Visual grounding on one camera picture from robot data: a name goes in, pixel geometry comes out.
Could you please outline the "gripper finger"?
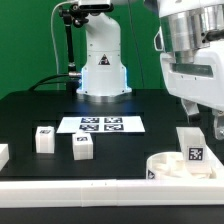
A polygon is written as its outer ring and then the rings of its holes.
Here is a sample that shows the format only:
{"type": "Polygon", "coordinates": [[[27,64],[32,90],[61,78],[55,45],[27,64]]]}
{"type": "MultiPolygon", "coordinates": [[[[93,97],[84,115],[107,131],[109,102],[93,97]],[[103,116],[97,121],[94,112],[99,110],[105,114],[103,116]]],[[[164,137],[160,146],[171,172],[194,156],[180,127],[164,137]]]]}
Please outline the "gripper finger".
{"type": "Polygon", "coordinates": [[[188,124],[196,127],[201,123],[201,115],[198,109],[198,105],[190,100],[182,99],[182,107],[186,113],[188,124]]]}
{"type": "Polygon", "coordinates": [[[212,110],[214,116],[214,135],[218,140],[224,140],[224,111],[212,110]]]}

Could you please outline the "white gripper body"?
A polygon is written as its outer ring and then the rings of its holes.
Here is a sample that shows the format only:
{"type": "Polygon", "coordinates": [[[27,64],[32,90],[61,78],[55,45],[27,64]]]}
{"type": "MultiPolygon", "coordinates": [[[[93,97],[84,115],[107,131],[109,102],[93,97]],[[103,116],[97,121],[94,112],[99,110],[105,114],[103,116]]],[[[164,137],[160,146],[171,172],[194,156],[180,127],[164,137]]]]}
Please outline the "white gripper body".
{"type": "Polygon", "coordinates": [[[195,54],[195,63],[209,65],[213,76],[188,75],[174,72],[173,58],[166,53],[160,55],[165,86],[171,95],[216,109],[224,110],[224,51],[204,48],[195,54]]]}

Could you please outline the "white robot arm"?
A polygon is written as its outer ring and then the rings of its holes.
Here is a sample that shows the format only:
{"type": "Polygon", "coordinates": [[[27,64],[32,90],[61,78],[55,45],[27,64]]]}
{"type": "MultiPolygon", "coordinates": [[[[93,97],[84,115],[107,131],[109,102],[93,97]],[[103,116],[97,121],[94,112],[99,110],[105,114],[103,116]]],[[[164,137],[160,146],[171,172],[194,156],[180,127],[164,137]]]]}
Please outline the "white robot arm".
{"type": "MultiPolygon", "coordinates": [[[[78,0],[87,18],[87,62],[78,92],[93,98],[129,93],[120,59],[120,26],[105,15],[134,0],[78,0]]],[[[181,99],[188,121],[200,120],[198,107],[213,110],[214,134],[224,139],[224,0],[143,0],[159,17],[155,50],[168,92],[181,99]]]]}

